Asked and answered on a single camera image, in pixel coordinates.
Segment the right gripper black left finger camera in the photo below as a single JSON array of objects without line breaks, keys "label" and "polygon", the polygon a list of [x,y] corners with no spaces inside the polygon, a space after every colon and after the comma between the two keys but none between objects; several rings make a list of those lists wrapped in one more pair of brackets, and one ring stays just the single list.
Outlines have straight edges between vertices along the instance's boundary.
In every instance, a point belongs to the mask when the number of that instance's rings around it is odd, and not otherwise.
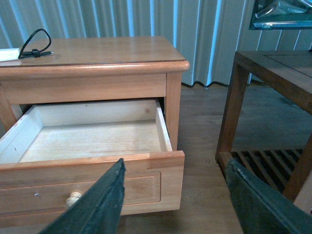
[{"label": "right gripper black left finger camera", "polygon": [[41,234],[115,234],[124,202],[125,164],[119,159]]}]

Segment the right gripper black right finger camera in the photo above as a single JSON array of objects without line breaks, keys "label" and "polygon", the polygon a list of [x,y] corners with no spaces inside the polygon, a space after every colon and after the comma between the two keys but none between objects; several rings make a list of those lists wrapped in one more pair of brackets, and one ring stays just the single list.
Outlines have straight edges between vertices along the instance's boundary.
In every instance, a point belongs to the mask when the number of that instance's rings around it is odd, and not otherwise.
[{"label": "right gripper black right finger camera", "polygon": [[225,168],[231,201],[245,234],[310,234],[312,216],[237,161]]}]

